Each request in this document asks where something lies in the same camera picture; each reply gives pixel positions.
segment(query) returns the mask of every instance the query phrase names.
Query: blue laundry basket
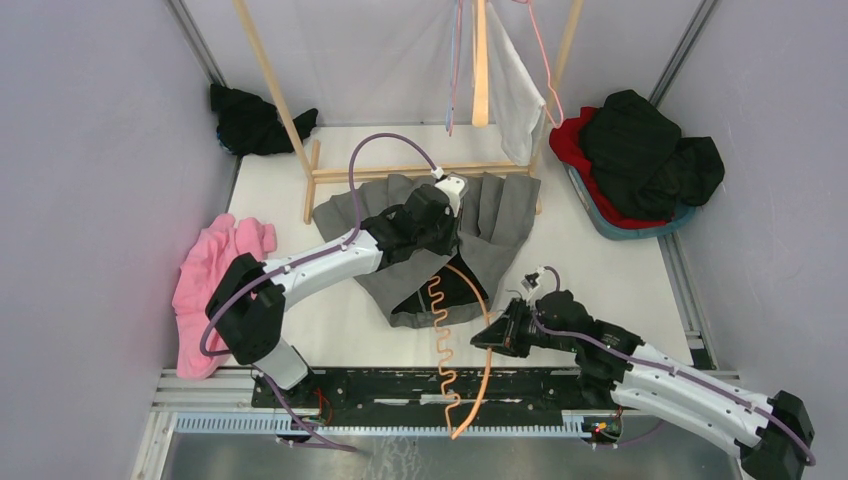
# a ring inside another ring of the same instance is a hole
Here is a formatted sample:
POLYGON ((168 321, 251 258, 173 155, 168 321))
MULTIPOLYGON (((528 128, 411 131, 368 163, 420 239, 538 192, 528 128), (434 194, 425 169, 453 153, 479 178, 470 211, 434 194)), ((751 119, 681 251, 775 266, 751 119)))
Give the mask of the blue laundry basket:
POLYGON ((580 201, 583 203, 583 208, 585 208, 586 213, 589 214, 592 224, 598 230, 598 233, 610 240, 633 240, 636 238, 653 238, 668 235, 689 223, 689 220, 692 220, 692 217, 695 216, 695 207, 678 203, 677 208, 674 211, 675 220, 661 227, 641 228, 638 230, 618 228, 607 222, 601 215, 597 205, 595 205, 595 202, 592 200, 592 196, 589 195, 589 190, 586 189, 586 184, 584 184, 583 179, 580 178, 580 173, 577 169, 565 162, 561 163, 562 166, 565 167, 566 175, 568 175, 568 178, 571 180, 571 184, 574 185, 574 190, 577 191, 577 196, 580 197, 580 201))

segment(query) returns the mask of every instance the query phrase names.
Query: pink towel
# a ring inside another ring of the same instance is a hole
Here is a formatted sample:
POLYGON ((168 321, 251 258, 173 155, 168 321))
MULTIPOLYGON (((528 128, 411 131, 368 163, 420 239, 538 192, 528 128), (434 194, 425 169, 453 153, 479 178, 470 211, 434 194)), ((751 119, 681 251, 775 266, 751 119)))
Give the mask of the pink towel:
MULTIPOLYGON (((200 337, 209 324, 206 304, 233 259, 250 252, 256 260, 262 261, 267 252, 277 249, 273 225, 262 225, 255 218, 245 218, 239 222, 238 228, 235 223, 236 219, 229 213, 218 215, 209 228, 200 231, 197 243, 180 267, 180 281, 172 302, 180 336, 177 358, 177 376, 180 378, 206 378, 228 358, 227 355, 203 356, 200 353, 200 337)), ((215 351, 227 346, 218 332, 213 331, 207 348, 215 351)))

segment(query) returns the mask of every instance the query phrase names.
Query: gray floor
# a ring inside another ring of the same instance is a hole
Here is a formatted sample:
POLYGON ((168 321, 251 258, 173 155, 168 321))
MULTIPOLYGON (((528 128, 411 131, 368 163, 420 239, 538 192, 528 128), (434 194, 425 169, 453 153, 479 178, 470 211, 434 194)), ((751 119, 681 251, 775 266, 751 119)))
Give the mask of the gray floor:
MULTIPOLYGON (((630 418, 625 440, 656 420, 630 418)), ((359 453, 290 449, 259 435, 178 434, 163 478, 322 479, 737 479, 735 463, 706 441, 666 425, 650 440, 596 451, 546 438, 337 437, 359 453)))

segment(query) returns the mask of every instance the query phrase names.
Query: black clothing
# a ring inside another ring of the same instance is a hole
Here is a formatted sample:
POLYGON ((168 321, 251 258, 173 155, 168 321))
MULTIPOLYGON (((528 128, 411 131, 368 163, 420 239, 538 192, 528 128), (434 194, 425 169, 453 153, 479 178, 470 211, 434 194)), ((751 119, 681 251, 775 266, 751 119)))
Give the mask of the black clothing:
MULTIPOLYGON (((212 111, 218 114, 218 141, 233 155, 292 153, 294 146, 277 117, 277 108, 252 93, 212 84, 212 111)), ((318 118, 313 108, 294 119, 297 135, 309 138, 318 118)))
POLYGON ((633 90, 607 97, 580 131, 601 192, 624 215, 670 220, 680 201, 703 205, 724 178, 712 139, 681 138, 680 127, 633 90))

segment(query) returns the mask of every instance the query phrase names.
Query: hanger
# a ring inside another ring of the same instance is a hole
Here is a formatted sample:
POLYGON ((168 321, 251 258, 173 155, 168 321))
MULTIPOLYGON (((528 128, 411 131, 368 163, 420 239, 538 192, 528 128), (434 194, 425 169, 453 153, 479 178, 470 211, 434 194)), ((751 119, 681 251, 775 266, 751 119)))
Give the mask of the hanger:
POLYGON ((539 42, 539 49, 542 51, 542 60, 545 62, 545 73, 547 74, 547 86, 548 91, 551 93, 551 97, 556 102, 557 109, 559 110, 559 122, 554 120, 553 115, 551 115, 551 111, 548 109, 548 104, 551 103, 551 98, 548 98, 548 102, 545 103, 545 113, 548 115, 548 120, 551 121, 551 124, 554 128, 559 128, 562 126, 562 122, 565 120, 565 115, 562 112, 562 103, 559 101, 559 95, 556 92, 556 89, 551 85, 551 66, 548 63, 548 54, 545 53, 545 44, 542 42, 542 34, 539 33, 539 25, 536 23, 536 14, 533 12, 533 0, 512 0, 515 3, 520 3, 522 5, 527 5, 527 10, 530 13, 530 22, 533 23, 533 31, 536 32, 536 40, 539 42))
POLYGON ((456 106, 456 86, 459 81, 459 57, 460 47, 462 45, 462 4, 464 0, 455 0, 454 7, 455 21, 453 31, 451 32, 451 93, 448 99, 448 111, 445 113, 445 130, 448 136, 453 135, 453 120, 454 108, 456 106))

